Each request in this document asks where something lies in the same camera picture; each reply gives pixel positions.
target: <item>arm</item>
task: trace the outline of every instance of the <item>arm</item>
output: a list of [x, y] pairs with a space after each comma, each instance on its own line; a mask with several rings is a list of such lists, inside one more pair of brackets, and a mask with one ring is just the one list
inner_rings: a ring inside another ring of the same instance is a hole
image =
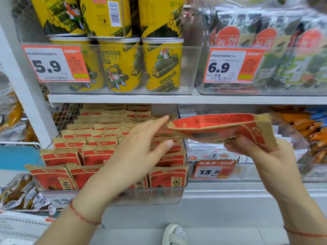
[[[267, 191], [276, 199], [287, 229], [327, 235], [327, 219], [302, 183], [292, 145], [277, 139], [280, 149], [259, 148], [245, 137], [225, 147], [250, 156]], [[327, 238], [309, 238], [287, 232], [292, 245], [326, 245]]]
[[[169, 116], [149, 120], [135, 127], [119, 144], [110, 160], [85, 184], [72, 202], [75, 210], [86, 220], [100, 222], [109, 203], [126, 188], [144, 177], [173, 146], [165, 141], [150, 152], [154, 134]], [[43, 233], [35, 245], [88, 244], [97, 226], [83, 221], [71, 208]]]

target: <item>red string bracelet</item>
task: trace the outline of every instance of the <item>red string bracelet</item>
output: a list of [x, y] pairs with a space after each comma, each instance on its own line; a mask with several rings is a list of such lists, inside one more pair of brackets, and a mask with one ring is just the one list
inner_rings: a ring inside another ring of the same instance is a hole
[[87, 222], [87, 223], [90, 223], [90, 224], [92, 224], [92, 225], [99, 225], [99, 224], [101, 224], [101, 221], [100, 222], [93, 222], [93, 221], [90, 221], [90, 220], [86, 220], [81, 214], [79, 214], [78, 212], [77, 212], [77, 210], [75, 210], [75, 208], [74, 208], [74, 206], [73, 206], [73, 200], [71, 200], [70, 202], [69, 202], [69, 207], [72, 209], [72, 211], [75, 213], [75, 215], [76, 216], [78, 216], [80, 219], [82, 219], [84, 222]]
[[293, 230], [289, 230], [285, 226], [284, 226], [284, 229], [288, 233], [291, 233], [291, 234], [294, 234], [294, 235], [299, 235], [299, 236], [304, 236], [304, 237], [310, 237], [310, 238], [327, 238], [327, 235], [309, 234], [309, 233], [303, 233], [303, 232], [293, 231]]

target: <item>white shelf edge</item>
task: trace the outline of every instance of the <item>white shelf edge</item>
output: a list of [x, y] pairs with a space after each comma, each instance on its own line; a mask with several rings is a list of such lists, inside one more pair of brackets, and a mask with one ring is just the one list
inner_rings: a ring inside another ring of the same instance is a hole
[[325, 105], [327, 96], [283, 95], [128, 95], [128, 94], [49, 94], [55, 103], [151, 103], [151, 104], [290, 104]]

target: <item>can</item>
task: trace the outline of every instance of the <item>can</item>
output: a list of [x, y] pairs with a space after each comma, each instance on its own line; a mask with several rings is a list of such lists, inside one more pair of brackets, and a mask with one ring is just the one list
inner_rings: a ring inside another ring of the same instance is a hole
[[180, 38], [184, 0], [139, 0], [141, 37]]
[[109, 88], [129, 92], [141, 86], [140, 38], [99, 39], [104, 75]]
[[180, 88], [181, 39], [142, 39], [146, 88], [154, 92], [170, 92]]
[[50, 37], [52, 43], [56, 44], [81, 44], [81, 51], [91, 82], [69, 83], [75, 91], [85, 92], [101, 89], [104, 86], [104, 75], [101, 68], [99, 53], [96, 46], [89, 46], [92, 39], [88, 37]]
[[86, 30], [77, 0], [31, 0], [47, 36], [80, 36]]
[[129, 0], [81, 0], [88, 37], [131, 37]]

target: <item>cartoon character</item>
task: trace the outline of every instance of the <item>cartoon character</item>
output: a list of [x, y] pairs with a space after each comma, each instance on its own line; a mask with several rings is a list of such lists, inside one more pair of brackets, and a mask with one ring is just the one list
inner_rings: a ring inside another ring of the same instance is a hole
[[124, 74], [117, 64], [110, 66], [107, 70], [110, 81], [116, 85], [117, 89], [120, 89], [119, 85], [126, 86], [126, 83], [123, 82]]
[[155, 65], [157, 66], [158, 64], [162, 63], [169, 57], [170, 57], [169, 49], [168, 48], [161, 49], [159, 55], [157, 56], [158, 61], [155, 63]]
[[80, 28], [84, 30], [84, 26], [81, 20], [81, 11], [79, 5], [76, 0], [65, 0], [65, 7], [67, 8], [67, 14], [69, 15], [72, 21], [78, 22], [80, 24]]

